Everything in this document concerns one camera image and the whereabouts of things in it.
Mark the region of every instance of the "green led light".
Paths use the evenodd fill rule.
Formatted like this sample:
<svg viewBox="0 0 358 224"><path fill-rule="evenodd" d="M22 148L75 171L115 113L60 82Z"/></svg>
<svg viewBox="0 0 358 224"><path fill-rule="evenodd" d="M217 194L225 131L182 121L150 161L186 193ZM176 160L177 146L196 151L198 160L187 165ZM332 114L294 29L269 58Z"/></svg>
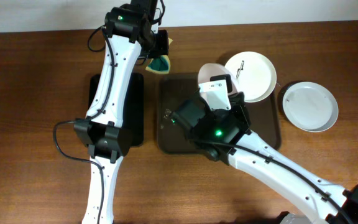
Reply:
<svg viewBox="0 0 358 224"><path fill-rule="evenodd" d="M216 130L216 131L215 131L215 135L216 135L217 137L222 136L222 134L223 134L223 132L222 132L221 130Z"/></svg>

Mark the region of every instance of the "small white plate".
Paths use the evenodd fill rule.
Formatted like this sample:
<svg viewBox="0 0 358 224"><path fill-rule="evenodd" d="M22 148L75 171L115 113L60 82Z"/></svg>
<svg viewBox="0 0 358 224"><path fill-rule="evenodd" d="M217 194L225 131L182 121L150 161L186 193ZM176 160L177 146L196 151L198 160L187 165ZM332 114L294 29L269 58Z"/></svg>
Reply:
<svg viewBox="0 0 358 224"><path fill-rule="evenodd" d="M237 80L239 91L244 93L244 101L258 102L268 97L274 90L277 74L271 61L256 52L241 52L226 63L232 80Z"/></svg>
<svg viewBox="0 0 358 224"><path fill-rule="evenodd" d="M335 97L323 86L312 82L300 82L288 88L283 109L292 124L310 132L329 129L339 114Z"/></svg>

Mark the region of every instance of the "green sponge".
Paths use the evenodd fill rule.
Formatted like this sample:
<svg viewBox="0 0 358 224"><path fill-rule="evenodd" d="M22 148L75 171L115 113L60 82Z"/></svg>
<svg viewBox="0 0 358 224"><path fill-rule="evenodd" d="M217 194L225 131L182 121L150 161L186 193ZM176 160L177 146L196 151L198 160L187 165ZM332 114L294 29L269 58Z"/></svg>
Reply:
<svg viewBox="0 0 358 224"><path fill-rule="evenodd" d="M171 61L169 61L168 55L160 56L159 58L152 59L146 70L159 75L166 75L171 70Z"/></svg>

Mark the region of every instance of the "robotic arm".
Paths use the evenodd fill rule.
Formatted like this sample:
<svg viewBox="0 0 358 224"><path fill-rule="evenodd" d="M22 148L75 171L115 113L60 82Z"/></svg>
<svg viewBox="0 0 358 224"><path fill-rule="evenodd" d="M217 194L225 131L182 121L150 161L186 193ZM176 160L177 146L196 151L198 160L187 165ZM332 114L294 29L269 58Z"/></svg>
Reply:
<svg viewBox="0 0 358 224"><path fill-rule="evenodd" d="M283 223L358 223L358 185L348 191L270 147L249 129L244 95L236 93L235 80L230 75L209 75L206 82L200 72L199 91L171 114L200 153L259 179L308 218L289 214Z"/></svg>
<svg viewBox="0 0 358 224"><path fill-rule="evenodd" d="M90 161L103 168L99 171L98 167L91 166L84 224L112 224L114 220L112 201L117 173L132 142L131 132L122 129L124 100L132 70L139 58L168 54L167 31L157 31L165 6L162 2L161 15L155 15L156 7L157 0L132 0L107 13L101 28L106 52L98 89L86 119L74 125L77 136L88 147Z"/></svg>

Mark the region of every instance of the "cable clip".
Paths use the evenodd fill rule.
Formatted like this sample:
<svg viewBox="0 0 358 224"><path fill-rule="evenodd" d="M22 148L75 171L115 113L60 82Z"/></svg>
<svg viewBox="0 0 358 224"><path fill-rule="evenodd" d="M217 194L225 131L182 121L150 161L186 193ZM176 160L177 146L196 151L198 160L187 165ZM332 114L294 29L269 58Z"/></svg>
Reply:
<svg viewBox="0 0 358 224"><path fill-rule="evenodd" d="M265 162L266 162L266 164L269 164L272 160L273 160L273 156L269 156L269 157L265 160Z"/></svg>
<svg viewBox="0 0 358 224"><path fill-rule="evenodd" d="M101 109L97 109L97 112L99 113L101 111ZM106 114L106 110L102 111L103 114Z"/></svg>

